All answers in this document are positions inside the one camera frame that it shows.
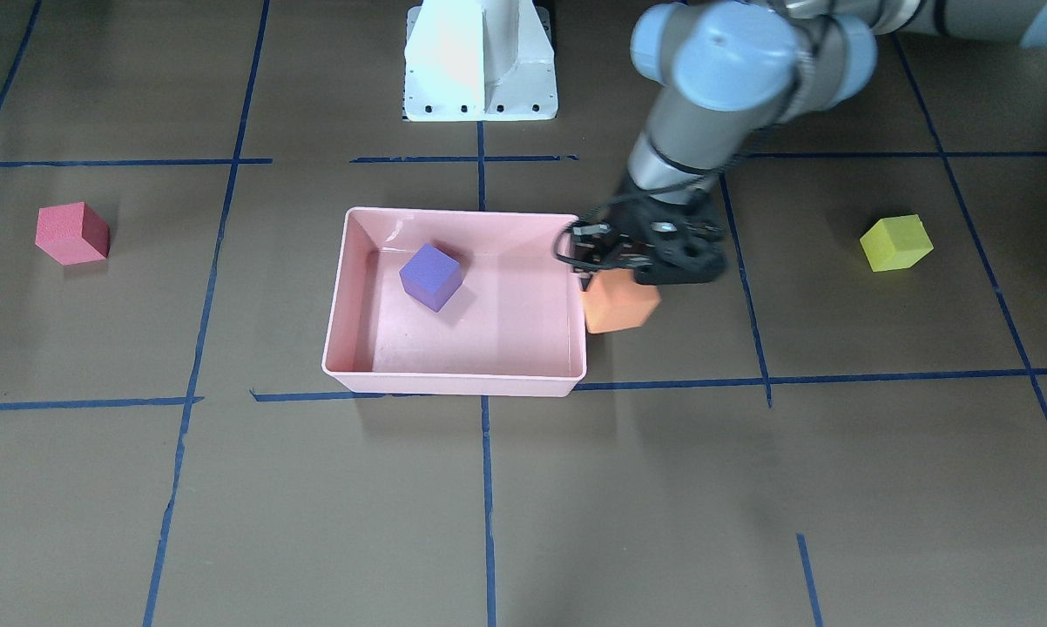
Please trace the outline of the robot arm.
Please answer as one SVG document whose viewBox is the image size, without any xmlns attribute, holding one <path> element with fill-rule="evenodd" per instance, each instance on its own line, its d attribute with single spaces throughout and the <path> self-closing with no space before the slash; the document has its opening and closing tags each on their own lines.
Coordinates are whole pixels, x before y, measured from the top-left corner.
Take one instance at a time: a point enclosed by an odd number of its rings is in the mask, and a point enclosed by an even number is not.
<svg viewBox="0 0 1047 627">
<path fill-rule="evenodd" d="M 771 131 L 857 95 L 879 36 L 908 31 L 1047 48 L 1047 1 L 708 1 L 655 5 L 632 29 L 660 92 L 618 193 L 565 226 L 552 253 L 584 282 L 640 285 L 726 270 L 710 193 Z"/>
</svg>

